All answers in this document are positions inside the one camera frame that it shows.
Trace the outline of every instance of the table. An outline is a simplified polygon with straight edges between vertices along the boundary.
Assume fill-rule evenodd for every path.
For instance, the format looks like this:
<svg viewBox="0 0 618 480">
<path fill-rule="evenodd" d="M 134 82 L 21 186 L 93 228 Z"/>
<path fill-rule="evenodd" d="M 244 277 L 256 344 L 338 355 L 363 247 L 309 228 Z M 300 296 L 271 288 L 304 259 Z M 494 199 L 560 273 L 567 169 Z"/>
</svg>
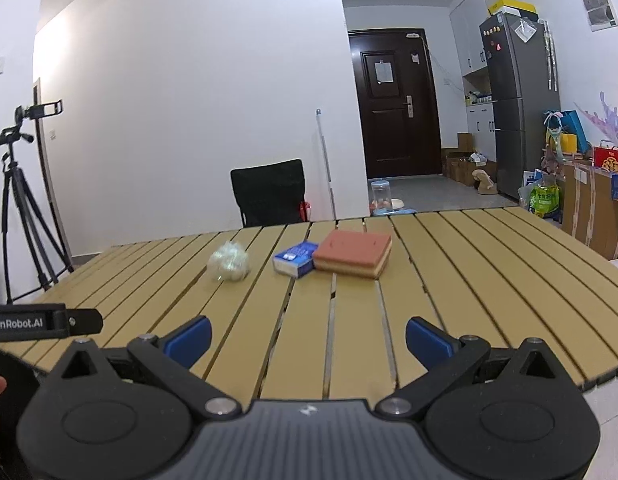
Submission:
<svg viewBox="0 0 618 480">
<path fill-rule="evenodd" d="M 276 274 L 271 256 L 338 229 L 387 232 L 377 281 L 314 271 Z M 205 272 L 225 241 L 247 248 L 251 272 L 218 282 Z M 110 248 L 38 301 L 97 308 L 103 347 L 166 335 L 198 314 L 213 341 L 192 372 L 248 406 L 254 397 L 365 398 L 370 405 L 425 373 L 404 341 L 422 316 L 494 347 L 548 342 L 588 389 L 618 374 L 618 269 L 521 208 L 290 224 Z M 70 340 L 0 344 L 51 369 Z"/>
</svg>

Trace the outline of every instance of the blue gripper pad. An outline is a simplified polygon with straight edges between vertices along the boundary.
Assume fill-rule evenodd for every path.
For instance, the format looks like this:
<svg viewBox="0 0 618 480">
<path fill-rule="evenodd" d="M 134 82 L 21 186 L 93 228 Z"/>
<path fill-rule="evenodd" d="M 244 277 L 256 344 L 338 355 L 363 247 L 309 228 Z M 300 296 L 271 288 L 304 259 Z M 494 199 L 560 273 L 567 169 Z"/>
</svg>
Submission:
<svg viewBox="0 0 618 480">
<path fill-rule="evenodd" d="M 460 348 L 457 339 L 420 317 L 407 322 L 405 338 L 409 352 L 427 370 L 446 361 Z"/>
<path fill-rule="evenodd" d="M 211 322 L 207 316 L 198 316 L 161 339 L 163 353 L 191 368 L 211 346 Z"/>
</svg>

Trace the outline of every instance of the stuffed toy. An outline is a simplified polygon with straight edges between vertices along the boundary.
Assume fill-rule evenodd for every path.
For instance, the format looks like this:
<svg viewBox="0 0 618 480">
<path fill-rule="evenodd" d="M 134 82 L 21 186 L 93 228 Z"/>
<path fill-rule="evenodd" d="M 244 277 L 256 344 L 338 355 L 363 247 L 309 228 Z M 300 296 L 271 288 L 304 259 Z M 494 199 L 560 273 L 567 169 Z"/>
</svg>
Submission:
<svg viewBox="0 0 618 480">
<path fill-rule="evenodd" d="M 496 184 L 491 180 L 489 175 L 487 175 L 484 170 L 475 170 L 472 175 L 474 179 L 480 182 L 478 186 L 478 194 L 479 195 L 497 195 L 498 190 L 496 189 Z"/>
</svg>

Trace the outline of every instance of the screw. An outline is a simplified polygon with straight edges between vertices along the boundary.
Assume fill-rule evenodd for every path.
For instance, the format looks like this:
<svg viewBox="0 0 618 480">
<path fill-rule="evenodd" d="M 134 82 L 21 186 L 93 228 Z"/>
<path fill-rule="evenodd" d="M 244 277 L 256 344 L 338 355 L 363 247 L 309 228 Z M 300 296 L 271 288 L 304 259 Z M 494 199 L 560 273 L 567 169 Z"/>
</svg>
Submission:
<svg viewBox="0 0 618 480">
<path fill-rule="evenodd" d="M 404 415 L 411 409 L 411 403 L 400 397 L 389 397 L 378 405 L 380 411 L 387 415 Z"/>
<path fill-rule="evenodd" d="M 205 403 L 205 410 L 214 415 L 229 415 L 238 407 L 238 403 L 228 397 L 214 397 Z"/>
</svg>

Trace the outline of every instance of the chair backrest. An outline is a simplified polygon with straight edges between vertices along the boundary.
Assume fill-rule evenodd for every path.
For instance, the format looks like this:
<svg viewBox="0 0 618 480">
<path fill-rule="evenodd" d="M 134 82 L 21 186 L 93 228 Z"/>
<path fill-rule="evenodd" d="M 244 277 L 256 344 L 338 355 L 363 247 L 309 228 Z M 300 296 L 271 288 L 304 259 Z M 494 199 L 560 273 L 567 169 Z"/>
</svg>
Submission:
<svg viewBox="0 0 618 480">
<path fill-rule="evenodd" d="M 300 159 L 232 170 L 231 185 L 245 227 L 303 221 L 305 172 Z"/>
</svg>

